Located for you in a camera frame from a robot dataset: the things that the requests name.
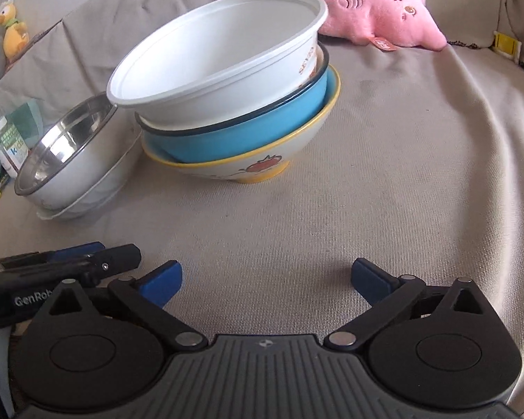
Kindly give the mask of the yellow white small toy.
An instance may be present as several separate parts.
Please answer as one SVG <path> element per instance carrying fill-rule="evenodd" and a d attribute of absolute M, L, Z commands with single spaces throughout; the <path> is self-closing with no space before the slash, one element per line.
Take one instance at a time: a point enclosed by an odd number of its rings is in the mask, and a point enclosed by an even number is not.
<path fill-rule="evenodd" d="M 517 64 L 520 61 L 523 43 L 502 32 L 494 32 L 492 49 L 499 55 Z"/>

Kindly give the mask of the yellow rimmed ceramic bowl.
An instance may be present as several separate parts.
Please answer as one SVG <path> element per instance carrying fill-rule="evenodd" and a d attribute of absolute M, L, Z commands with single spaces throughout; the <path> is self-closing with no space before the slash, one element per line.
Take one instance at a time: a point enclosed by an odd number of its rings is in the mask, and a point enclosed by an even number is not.
<path fill-rule="evenodd" d="M 261 148 L 216 161 L 184 164 L 169 158 L 154 143 L 143 135 L 142 145 L 145 154 L 152 160 L 170 169 L 210 180 L 232 181 L 243 184 L 260 183 L 279 175 L 322 129 L 327 117 L 337 102 L 341 90 L 341 80 L 333 66 L 327 68 L 327 87 L 325 105 L 299 129 Z"/>

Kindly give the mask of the yellow bird plush toy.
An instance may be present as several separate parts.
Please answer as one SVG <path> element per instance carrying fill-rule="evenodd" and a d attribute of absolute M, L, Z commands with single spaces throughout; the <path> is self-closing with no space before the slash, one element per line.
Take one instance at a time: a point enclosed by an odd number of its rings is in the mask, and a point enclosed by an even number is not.
<path fill-rule="evenodd" d="M 3 52 L 6 60 L 11 62 L 30 41 L 27 25 L 17 19 L 17 7 L 14 0 L 5 0 L 0 5 L 0 27 L 4 28 Z"/>

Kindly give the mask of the grey sofa cover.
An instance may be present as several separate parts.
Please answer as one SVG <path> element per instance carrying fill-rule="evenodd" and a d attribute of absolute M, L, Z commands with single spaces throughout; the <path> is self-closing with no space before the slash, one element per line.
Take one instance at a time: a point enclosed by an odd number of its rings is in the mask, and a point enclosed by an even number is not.
<path fill-rule="evenodd" d="M 87 0 L 0 81 L 0 116 L 37 100 L 56 122 L 147 35 L 211 1 Z M 349 282 L 357 257 L 433 285 L 467 276 L 520 347 L 510 403 L 524 415 L 524 0 L 427 6 L 449 40 L 439 52 L 326 42 L 341 94 L 279 176 L 210 181 L 142 159 L 72 221 L 42 221 L 6 189 L 0 257 L 134 243 L 143 271 L 182 263 L 168 309 L 208 336 L 326 335 L 365 309 Z M 492 49 L 495 31 L 523 43 L 517 64 Z"/>

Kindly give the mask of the pink plush toy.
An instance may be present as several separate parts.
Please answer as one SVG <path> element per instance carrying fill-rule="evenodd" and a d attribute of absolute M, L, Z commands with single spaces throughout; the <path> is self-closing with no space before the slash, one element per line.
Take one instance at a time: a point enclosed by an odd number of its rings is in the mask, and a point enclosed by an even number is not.
<path fill-rule="evenodd" d="M 440 51 L 448 44 L 426 0 L 323 0 L 328 16 L 319 33 L 382 51 L 422 47 Z"/>

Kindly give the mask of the green cloth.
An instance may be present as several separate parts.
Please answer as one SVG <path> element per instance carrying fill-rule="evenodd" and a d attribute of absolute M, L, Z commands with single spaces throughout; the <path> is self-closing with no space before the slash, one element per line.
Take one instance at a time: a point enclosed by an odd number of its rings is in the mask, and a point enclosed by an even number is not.
<path fill-rule="evenodd" d="M 29 100 L 9 115 L 0 117 L 0 184 L 16 179 L 30 149 L 44 134 L 37 100 Z"/>

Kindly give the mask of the white capped supplement bottle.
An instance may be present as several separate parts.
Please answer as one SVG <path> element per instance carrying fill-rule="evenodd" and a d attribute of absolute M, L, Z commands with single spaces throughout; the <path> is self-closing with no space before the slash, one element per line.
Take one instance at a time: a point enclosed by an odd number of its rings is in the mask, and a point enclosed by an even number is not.
<path fill-rule="evenodd" d="M 2 116 L 0 118 L 0 163 L 11 178 L 17 178 L 28 154 L 29 148 L 17 127 Z"/>

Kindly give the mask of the blue enamel bowl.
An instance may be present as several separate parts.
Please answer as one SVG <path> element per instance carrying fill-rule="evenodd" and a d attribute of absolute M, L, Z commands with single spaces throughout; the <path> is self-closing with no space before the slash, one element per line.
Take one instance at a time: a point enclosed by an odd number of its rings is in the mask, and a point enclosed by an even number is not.
<path fill-rule="evenodd" d="M 299 89 L 259 110 L 197 129 L 162 131 L 135 116 L 145 138 L 169 158 L 184 164 L 230 158 L 268 145 L 309 122 L 325 105 L 329 54 L 316 46 L 317 64 Z"/>

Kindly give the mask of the white plastic bowl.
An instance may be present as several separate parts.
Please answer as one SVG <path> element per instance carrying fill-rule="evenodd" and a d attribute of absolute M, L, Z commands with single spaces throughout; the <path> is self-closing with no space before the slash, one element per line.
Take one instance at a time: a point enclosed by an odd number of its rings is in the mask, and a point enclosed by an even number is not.
<path fill-rule="evenodd" d="M 243 116 L 308 80 L 327 14 L 323 0 L 218 0 L 193 9 L 122 59 L 107 96 L 162 131 Z"/>

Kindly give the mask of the stainless steel bowl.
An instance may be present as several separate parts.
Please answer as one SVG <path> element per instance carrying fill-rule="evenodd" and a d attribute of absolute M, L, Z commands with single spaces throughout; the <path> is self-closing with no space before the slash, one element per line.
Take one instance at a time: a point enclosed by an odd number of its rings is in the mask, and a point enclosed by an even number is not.
<path fill-rule="evenodd" d="M 104 93 L 62 116 L 37 142 L 15 180 L 15 193 L 47 210 L 62 209 L 87 192 L 140 133 L 132 112 Z"/>

